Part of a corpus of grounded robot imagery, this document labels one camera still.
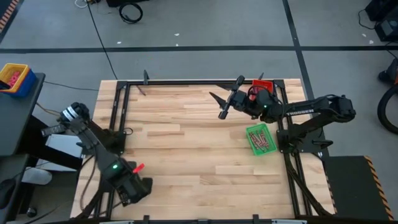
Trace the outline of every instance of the black metal frame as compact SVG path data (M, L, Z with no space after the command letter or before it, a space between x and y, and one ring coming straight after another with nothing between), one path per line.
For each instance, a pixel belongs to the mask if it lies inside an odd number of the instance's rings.
M246 79L243 84L250 85L252 83L253 79ZM121 113L121 119L120 119L120 125L119 125L119 130L122 131L124 129L124 124L126 122L126 111L127 111L127 105L129 102L129 93L130 93L130 88L135 85L217 85L217 84L233 84L235 82L235 79L225 79L225 80L136 80L136 81L118 81L116 84L116 92L114 96L114 101L113 101L113 108L112 108L112 113L111 113L111 121L109 124L109 129L114 129L114 125L116 122L116 115L118 112L118 106L119 106L119 99L120 99L120 94L121 90L124 88L124 99L123 99L123 106L122 106L122 113ZM287 94L286 94L286 89L285 89L285 83L284 80L273 80L274 82L274 94L276 95L276 88L280 88L281 92L281 97L282 101L284 104L288 103L287 99ZM291 125L292 118L287 118L287 123L288 125ZM278 121L278 129L282 130L284 128L283 122ZM296 163L296 170L297 174L300 177L301 181L305 185L305 178L304 178L304 173L303 173L303 167L300 159L300 154L295 153L293 154L293 157L295 159ZM284 153L284 161L286 166L291 166L292 162L290 160L290 155L288 153ZM289 172L286 170L288 182L289 182L289 189L290 189L290 197L292 199L292 206L293 206L293 211L295 217L300 216L300 208L299 208L299 201L297 200L297 193L296 193L296 188L295 188L295 181L293 180L292 176L290 176ZM308 198L303 194L303 200L304 200L304 207L305 207L305 213L306 215L312 215L312 210L310 203L308 201ZM114 201L114 191L112 190L109 193L108 197L108 202L107 202L107 207L106 207L106 218L111 218L112 215L112 207L113 207L113 201ZM95 208L95 214L94 217L99 217L100 210L101 210L101 203L102 203L102 197L100 201L98 202L96 208ZM152 222L159 222L159 223L191 223L193 222L198 222L198 220L156 220L156 221L151 221ZM138 223L145 223L145 219L143 220L135 220L134 222ZM252 220L211 220L212 223L269 223L270 219L263 219L260 220L258 219L258 215L253 215Z

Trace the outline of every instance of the concrete floor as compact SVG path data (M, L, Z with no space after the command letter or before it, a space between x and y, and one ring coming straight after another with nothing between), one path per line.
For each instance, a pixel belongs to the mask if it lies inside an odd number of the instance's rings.
M289 0L300 45L384 45L373 30L358 25L357 13L368 2ZM105 1L92 6L105 47L293 46L281 0L150 0L140 5L144 17L136 25L123 23L117 9L110 9ZM362 21L372 25L365 14ZM114 78L104 53L46 53L45 50L99 47L87 8L75 7L72 0L25 0L0 49L40 49L43 53L0 54L0 64L26 63L33 71L46 73L47 81L98 88L101 80ZM255 78L262 72L264 78L302 78L293 49L112 52L109 57L120 79L141 79L144 69L151 78L236 78L238 75ZM330 154L371 156L393 214L398 215L395 190L398 176L394 172L398 169L398 137L379 124L376 114L377 103L388 88L376 77L388 67L392 56L375 50L318 50L304 51L303 57L314 95L346 94L358 114L348 124L325 128L326 138L335 142L329 147ZM80 101L92 112L95 100L94 91L48 84L44 85L39 98L43 106L58 111ZM391 104L389 109L393 114L398 101L392 100ZM53 116L37 108L34 115L49 125L55 124ZM52 184L38 187L36 194L40 196L36 196L32 204L39 213L50 209L50 204L73 199L75 177L57 175L71 181L63 182L62 188ZM66 205L61 212L51 214L46 222L67 219L70 209L71 206ZM16 223L21 221L26 221L26 217L19 217Z

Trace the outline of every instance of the black table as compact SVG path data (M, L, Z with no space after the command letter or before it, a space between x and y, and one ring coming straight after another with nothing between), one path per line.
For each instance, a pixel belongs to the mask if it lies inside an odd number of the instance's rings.
M36 101L43 87L45 75L36 73L36 81L26 97L11 97L0 93L0 182L15 178L16 187L8 206L0 210L0 223L13 220L22 203L22 174L28 162L37 159L79 169L81 159L45 145L47 138L41 135L41 129L47 125L32 116Z

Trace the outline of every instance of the wooden tabletop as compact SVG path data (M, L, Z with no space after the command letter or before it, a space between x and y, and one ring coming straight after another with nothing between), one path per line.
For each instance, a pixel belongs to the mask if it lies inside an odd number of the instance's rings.
M299 79L286 79L285 85L290 103L305 100ZM103 128L109 127L115 87L116 81L101 82L93 120ZM226 120L217 118L220 109L208 92L226 99L228 91L215 85L141 88L146 96L131 87L125 127L132 128L134 134L127 137L123 157L144 163L140 175L152 177L154 186L139 203L115 208L113 220L142 220L144 215L150 215L151 220L250 219L253 214L260 218L294 217L283 155L273 152L254 156L246 139L246 128L259 120L253 121L232 108ZM293 122L307 119L308 115L295 116ZM267 126L276 140L277 123ZM301 159L308 188L333 213L321 160L312 154L301 154ZM92 168L93 161L89 161L80 172L71 217L81 212L79 201ZM96 192L99 179L97 170L84 206Z

